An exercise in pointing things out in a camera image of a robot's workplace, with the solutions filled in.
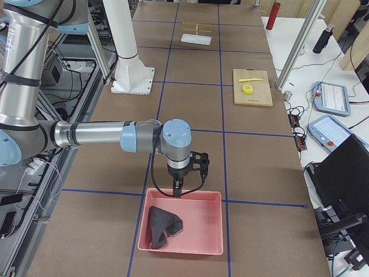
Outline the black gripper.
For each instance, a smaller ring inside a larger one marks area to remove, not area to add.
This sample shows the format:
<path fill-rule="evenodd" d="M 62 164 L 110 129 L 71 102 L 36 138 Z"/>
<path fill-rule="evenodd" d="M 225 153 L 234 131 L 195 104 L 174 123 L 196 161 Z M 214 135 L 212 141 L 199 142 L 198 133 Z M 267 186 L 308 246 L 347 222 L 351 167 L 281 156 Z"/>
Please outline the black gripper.
<path fill-rule="evenodd" d="M 182 187 L 184 184 L 185 176 L 191 171 L 191 166 L 187 165 L 181 169 L 175 169 L 171 166 L 167 166 L 169 174 L 173 177 L 172 192 L 174 197 L 181 197 Z"/>

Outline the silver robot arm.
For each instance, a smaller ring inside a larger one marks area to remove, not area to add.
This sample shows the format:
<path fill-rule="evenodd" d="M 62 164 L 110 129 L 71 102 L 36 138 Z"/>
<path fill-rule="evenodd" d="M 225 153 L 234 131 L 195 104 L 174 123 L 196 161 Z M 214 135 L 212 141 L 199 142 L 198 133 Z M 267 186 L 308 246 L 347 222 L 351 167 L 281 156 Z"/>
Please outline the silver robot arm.
<path fill-rule="evenodd" d="M 191 131 L 173 119 L 125 122 L 42 121 L 35 117 L 48 38 L 51 32 L 86 34 L 87 1 L 5 1 L 9 18 L 1 69 L 1 166 L 10 166 L 53 148 L 119 143 L 126 152 L 164 154 L 173 176 L 173 196 L 182 196 L 191 170 Z"/>

